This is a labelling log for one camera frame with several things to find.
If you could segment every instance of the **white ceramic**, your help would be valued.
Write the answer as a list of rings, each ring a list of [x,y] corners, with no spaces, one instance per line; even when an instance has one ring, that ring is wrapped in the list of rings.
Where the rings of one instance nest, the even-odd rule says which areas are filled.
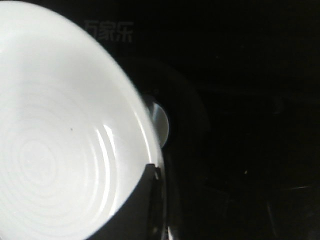
[[[108,53],[45,8],[0,1],[0,238],[80,240],[161,151]]]

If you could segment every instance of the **white bowl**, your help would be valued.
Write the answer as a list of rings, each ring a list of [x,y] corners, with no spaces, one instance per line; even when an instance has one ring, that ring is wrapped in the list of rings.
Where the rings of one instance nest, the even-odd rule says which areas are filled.
[[[140,97],[93,38],[0,1],[1,239],[85,239],[161,159]]]

